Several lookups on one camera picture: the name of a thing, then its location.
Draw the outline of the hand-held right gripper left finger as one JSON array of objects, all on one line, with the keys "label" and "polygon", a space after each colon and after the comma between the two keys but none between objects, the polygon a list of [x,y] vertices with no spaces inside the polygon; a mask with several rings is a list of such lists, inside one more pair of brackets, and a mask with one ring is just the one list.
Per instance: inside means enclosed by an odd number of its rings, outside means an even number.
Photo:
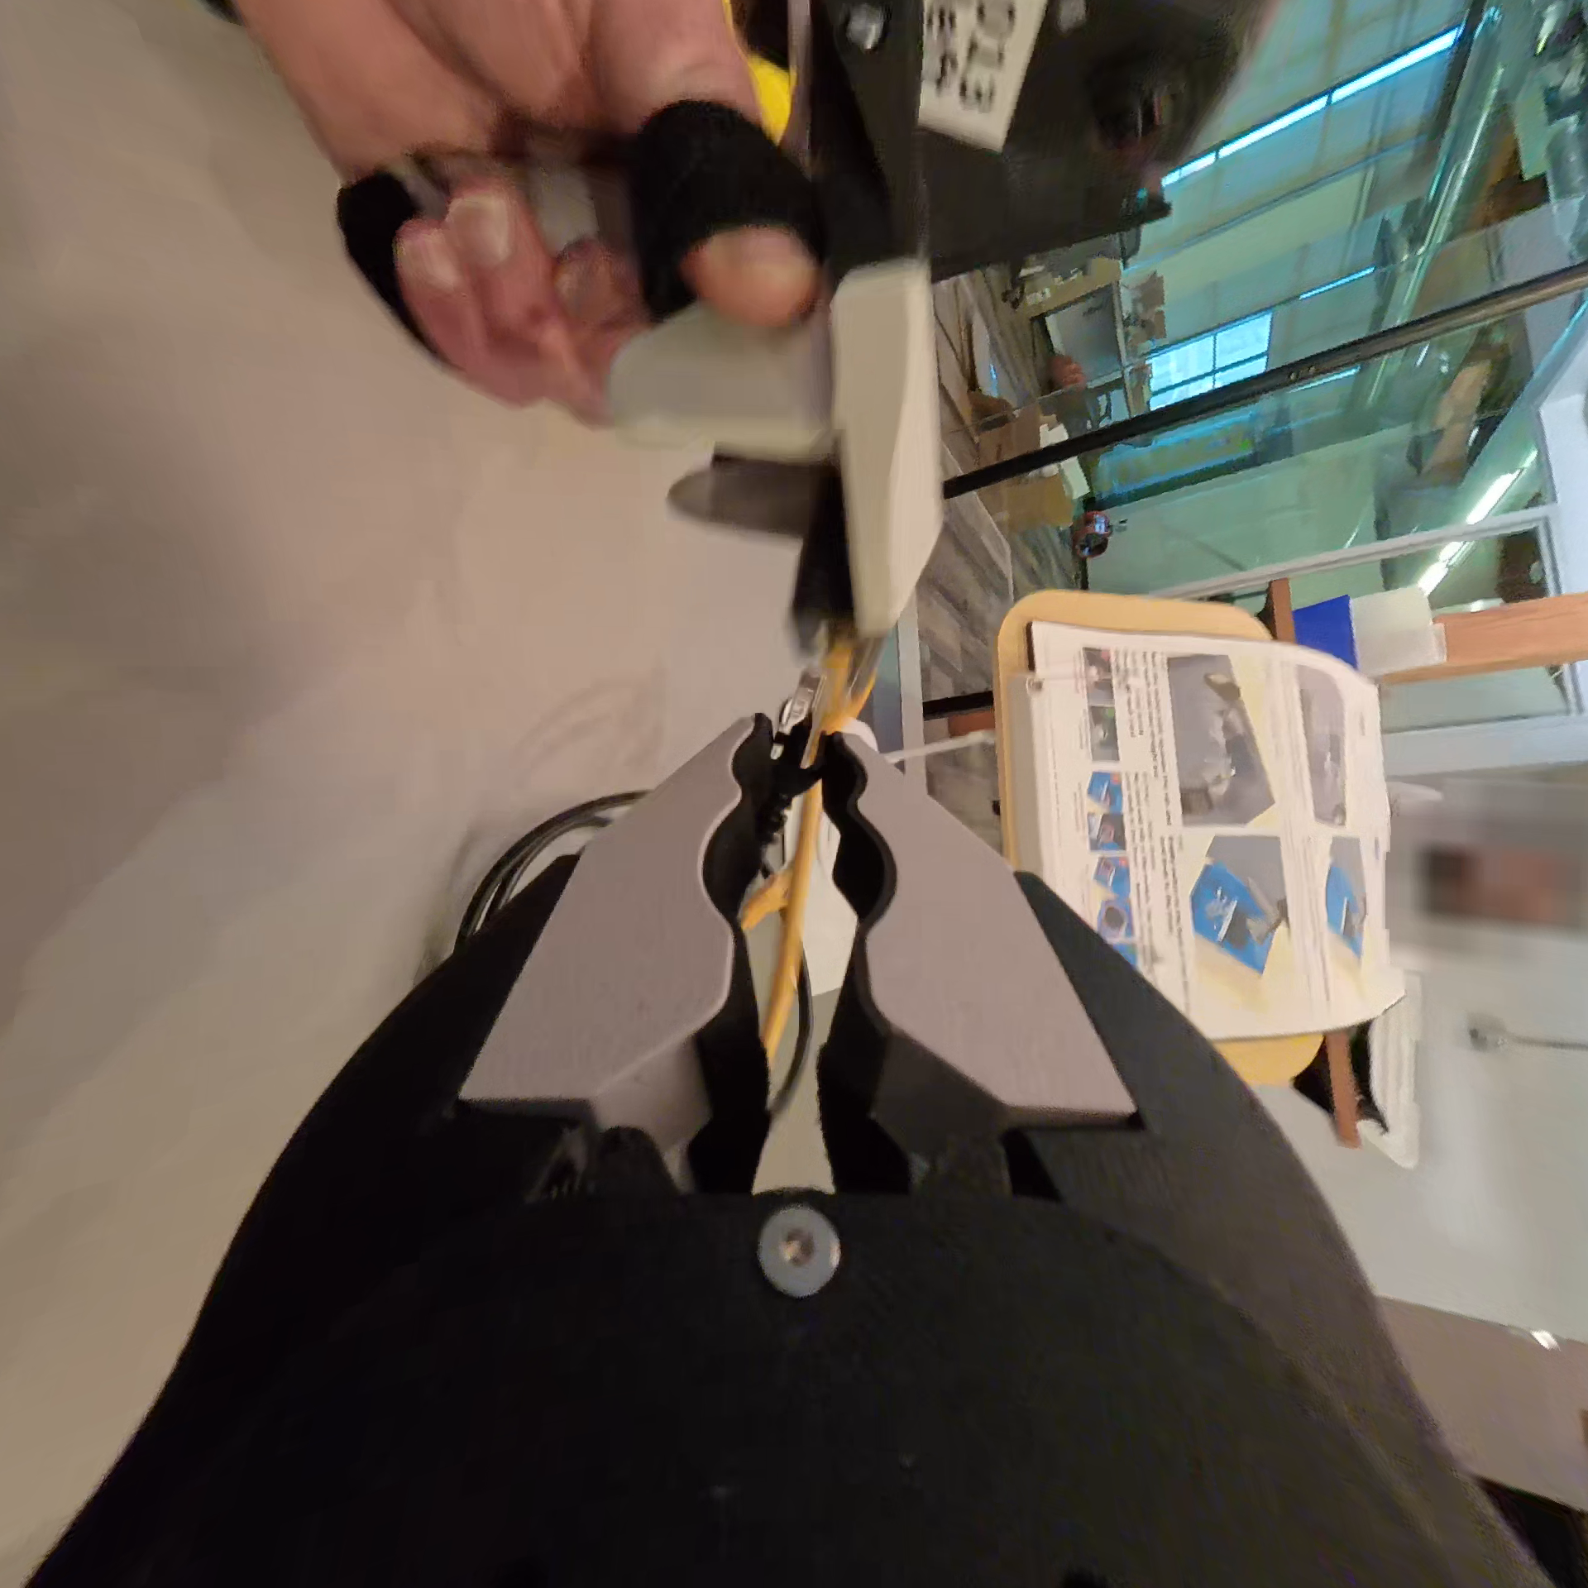
[{"label": "hand-held right gripper left finger", "polygon": [[747,1193],[769,1131],[741,927],[762,878],[771,723],[732,723],[578,855],[461,1103],[643,1133],[703,1193]]}]

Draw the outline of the printed instruction sheet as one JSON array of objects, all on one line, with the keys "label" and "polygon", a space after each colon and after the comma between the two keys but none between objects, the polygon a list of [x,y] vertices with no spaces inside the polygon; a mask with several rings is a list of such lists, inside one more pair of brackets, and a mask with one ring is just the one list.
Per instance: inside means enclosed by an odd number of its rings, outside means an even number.
[{"label": "printed instruction sheet", "polygon": [[1206,1038],[1403,1001],[1374,685],[1268,639],[1032,622],[1006,694],[1006,855]]}]

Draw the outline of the instruction sheet on clipboard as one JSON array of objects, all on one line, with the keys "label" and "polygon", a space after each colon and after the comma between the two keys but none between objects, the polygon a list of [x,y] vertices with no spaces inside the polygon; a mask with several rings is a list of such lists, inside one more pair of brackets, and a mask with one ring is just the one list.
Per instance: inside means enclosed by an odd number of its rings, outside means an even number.
[{"label": "instruction sheet on clipboard", "polygon": [[[1053,622],[1083,630],[1125,636],[1182,636],[1212,641],[1270,643],[1274,638],[1261,621],[1238,607],[1200,602],[1121,596],[1079,590],[1040,590],[1015,602],[996,638],[992,687],[994,736],[998,753],[998,810],[1006,863],[1017,872],[1036,874],[1036,849],[1021,838],[1017,796],[1019,734],[1015,706],[1019,681],[1030,672],[1027,632],[1032,624]],[[1229,1040],[1217,1050],[1242,1082],[1289,1086],[1323,1048],[1323,1035]]]}]

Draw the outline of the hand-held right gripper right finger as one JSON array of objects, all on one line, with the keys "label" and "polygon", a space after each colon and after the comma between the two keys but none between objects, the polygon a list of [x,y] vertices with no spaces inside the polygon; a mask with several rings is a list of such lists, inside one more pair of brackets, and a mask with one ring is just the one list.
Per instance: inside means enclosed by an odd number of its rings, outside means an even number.
[{"label": "hand-held right gripper right finger", "polygon": [[1028,1133],[1117,1133],[1138,1106],[1008,864],[851,734],[826,742],[832,881],[854,915],[819,1053],[839,1195],[1019,1186]]}]

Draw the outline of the thin black rail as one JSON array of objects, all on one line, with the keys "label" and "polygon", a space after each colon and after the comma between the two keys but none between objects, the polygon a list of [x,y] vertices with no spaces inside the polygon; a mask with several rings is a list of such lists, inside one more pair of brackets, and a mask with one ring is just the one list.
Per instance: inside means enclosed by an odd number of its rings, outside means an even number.
[{"label": "thin black rail", "polygon": [[1244,379],[1236,384],[1214,388],[1206,394],[1149,411],[1130,420],[1089,432],[1085,435],[1045,445],[1015,458],[981,466],[941,486],[943,501],[951,503],[991,486],[1013,483],[1045,467],[1076,462],[1087,452],[1110,450],[1123,445],[1157,439],[1161,433],[1214,418],[1221,413],[1253,405],[1268,396],[1318,384],[1340,371],[1352,371],[1388,360],[1416,345],[1433,343],[1444,335],[1486,326],[1495,318],[1524,312],[1552,303],[1563,295],[1586,290],[1586,263],[1548,271],[1522,284],[1510,284],[1475,297],[1473,301],[1433,311],[1395,328],[1367,333],[1331,350],[1284,363]]}]

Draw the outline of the white box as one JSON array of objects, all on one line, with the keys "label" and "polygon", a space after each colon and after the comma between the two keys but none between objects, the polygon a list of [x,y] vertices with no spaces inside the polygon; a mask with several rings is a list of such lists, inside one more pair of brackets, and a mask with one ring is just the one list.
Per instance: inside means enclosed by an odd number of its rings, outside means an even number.
[{"label": "white box", "polygon": [[1363,594],[1348,607],[1361,675],[1382,681],[1444,666],[1442,626],[1420,585]]}]

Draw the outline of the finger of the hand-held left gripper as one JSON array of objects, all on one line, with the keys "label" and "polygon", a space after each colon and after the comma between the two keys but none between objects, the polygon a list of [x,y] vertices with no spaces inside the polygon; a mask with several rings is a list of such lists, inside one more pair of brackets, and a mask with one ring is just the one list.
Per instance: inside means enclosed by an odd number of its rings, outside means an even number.
[{"label": "finger of the hand-held left gripper", "polygon": [[826,309],[832,466],[847,505],[853,638],[898,622],[940,541],[940,375],[926,261],[845,275]]}]

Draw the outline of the wooden beam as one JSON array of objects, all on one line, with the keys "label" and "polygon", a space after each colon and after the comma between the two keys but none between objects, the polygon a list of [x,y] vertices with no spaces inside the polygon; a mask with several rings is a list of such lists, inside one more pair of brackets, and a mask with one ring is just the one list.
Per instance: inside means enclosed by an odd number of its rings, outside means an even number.
[{"label": "wooden beam", "polygon": [[1382,685],[1454,683],[1518,670],[1558,670],[1586,660],[1584,592],[1558,594],[1480,611],[1448,611],[1437,619],[1442,658],[1405,668]]}]

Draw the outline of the person's left hand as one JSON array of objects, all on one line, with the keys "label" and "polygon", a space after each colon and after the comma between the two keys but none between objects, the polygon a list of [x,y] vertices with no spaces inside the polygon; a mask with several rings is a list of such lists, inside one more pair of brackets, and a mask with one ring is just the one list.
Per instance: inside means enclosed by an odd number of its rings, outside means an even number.
[{"label": "person's left hand", "polygon": [[[718,2],[242,2],[314,140],[346,180],[408,154],[507,157],[527,133],[628,137],[679,103],[762,127],[749,52]],[[437,358],[509,407],[607,420],[612,360],[648,314],[631,261],[546,244],[516,188],[461,182],[399,229],[403,301]]]}]

